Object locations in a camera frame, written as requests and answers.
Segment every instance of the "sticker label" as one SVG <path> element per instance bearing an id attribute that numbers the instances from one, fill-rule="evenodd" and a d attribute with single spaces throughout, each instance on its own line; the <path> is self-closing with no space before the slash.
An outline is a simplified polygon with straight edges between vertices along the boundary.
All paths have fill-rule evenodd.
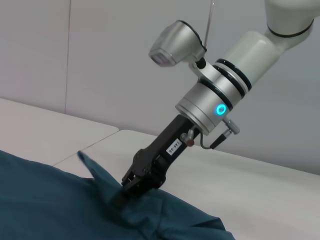
<path id="1" fill-rule="evenodd" d="M 170 156 L 172 156 L 177 150 L 178 148 L 180 148 L 182 145 L 182 142 L 177 138 L 172 144 L 171 146 L 166 150 L 166 152 L 168 154 L 170 154 Z"/>

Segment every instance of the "teal fabric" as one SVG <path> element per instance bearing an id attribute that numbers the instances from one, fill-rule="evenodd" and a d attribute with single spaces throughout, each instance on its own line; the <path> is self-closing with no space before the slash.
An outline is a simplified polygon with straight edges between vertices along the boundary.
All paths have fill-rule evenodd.
<path id="1" fill-rule="evenodd" d="M 121 185 L 78 155 L 94 178 L 0 151 L 1 240 L 234 240 L 219 218 L 161 190 L 118 210 Z"/>

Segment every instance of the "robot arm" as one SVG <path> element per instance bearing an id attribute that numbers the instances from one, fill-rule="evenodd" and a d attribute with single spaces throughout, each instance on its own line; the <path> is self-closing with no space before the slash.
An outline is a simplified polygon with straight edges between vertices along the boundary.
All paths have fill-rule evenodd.
<path id="1" fill-rule="evenodd" d="M 205 60 L 207 49 L 186 22 L 177 21 L 161 33 L 150 50 L 152 60 L 161 67 L 187 62 L 198 82 L 176 105 L 180 115 L 134 156 L 122 179 L 122 194 L 139 197 L 159 188 L 170 165 L 194 144 L 194 138 L 208 135 L 221 121 L 229 130 L 211 147 L 201 144 L 203 148 L 214 149 L 231 132 L 239 133 L 226 116 L 286 50 L 310 35 L 314 18 L 320 16 L 320 0 L 265 0 L 265 9 L 266 33 L 246 33 L 213 65 Z"/>

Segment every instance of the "white table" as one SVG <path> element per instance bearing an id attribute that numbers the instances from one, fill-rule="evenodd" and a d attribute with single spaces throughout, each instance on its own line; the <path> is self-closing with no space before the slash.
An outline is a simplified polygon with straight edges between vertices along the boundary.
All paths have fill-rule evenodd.
<path id="1" fill-rule="evenodd" d="M 155 138 L 119 131 L 84 152 L 120 182 Z M 56 167 L 91 177 L 75 155 Z M 318 175 L 194 146 L 171 166 L 162 189 L 220 217 L 237 240 L 320 239 Z"/>
<path id="2" fill-rule="evenodd" d="M 0 99 L 0 150 L 55 165 L 116 133 L 113 126 Z"/>

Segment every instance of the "cloth fold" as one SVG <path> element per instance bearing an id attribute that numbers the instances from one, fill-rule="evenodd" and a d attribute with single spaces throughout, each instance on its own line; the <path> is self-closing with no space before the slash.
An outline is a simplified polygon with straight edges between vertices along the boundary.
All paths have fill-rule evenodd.
<path id="1" fill-rule="evenodd" d="M 0 151 L 1 240 L 234 240 L 219 218 L 162 190 L 117 209 L 121 185 L 78 156 L 93 178 Z"/>

